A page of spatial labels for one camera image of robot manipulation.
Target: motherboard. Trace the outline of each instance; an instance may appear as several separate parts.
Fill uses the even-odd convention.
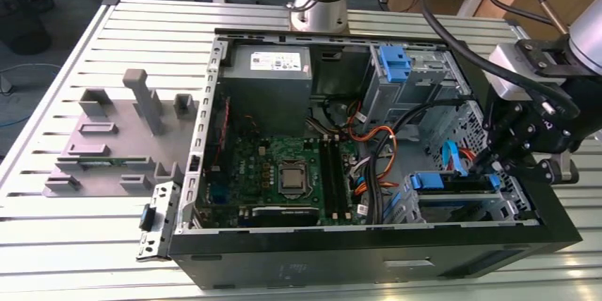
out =
[[[346,173],[357,163],[350,141],[239,137],[227,173],[213,173],[210,204],[198,206],[206,227],[338,226],[352,212]]]

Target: metal bracket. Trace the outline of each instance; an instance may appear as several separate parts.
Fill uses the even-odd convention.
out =
[[[517,164],[513,161],[502,162],[506,173],[532,181],[549,183],[550,185],[577,183],[580,172],[576,163],[570,159],[572,153],[554,154],[549,159],[541,160],[536,166]]]
[[[178,201],[181,186],[170,181],[155,186],[151,203],[146,205],[141,219],[141,246],[138,262],[170,261],[171,235],[177,225]]]

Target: open computer tower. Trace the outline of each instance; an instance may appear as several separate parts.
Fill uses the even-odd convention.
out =
[[[474,278],[581,240],[549,185],[449,162],[450,142],[464,168],[484,149],[474,98],[492,89],[441,41],[218,30],[206,77],[186,175],[155,188],[139,253],[202,288]],[[374,224],[358,191],[374,143],[349,127],[453,98],[397,134]]]

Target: power supply label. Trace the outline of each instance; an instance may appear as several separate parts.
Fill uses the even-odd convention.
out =
[[[302,54],[287,52],[254,52],[251,70],[302,70]]]

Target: gray floor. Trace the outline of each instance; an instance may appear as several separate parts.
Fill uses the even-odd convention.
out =
[[[19,56],[0,44],[0,70],[23,63],[51,63],[63,65],[79,37],[94,17],[103,0],[55,0],[57,7],[42,15],[43,23],[53,36],[53,47],[37,56]],[[291,0],[229,0],[238,4],[285,5]],[[378,0],[349,0],[349,7],[380,11]],[[7,127],[4,124],[30,116],[57,76],[58,70],[49,66],[24,67],[3,73],[15,86],[10,97],[0,96],[0,161],[26,124]]]

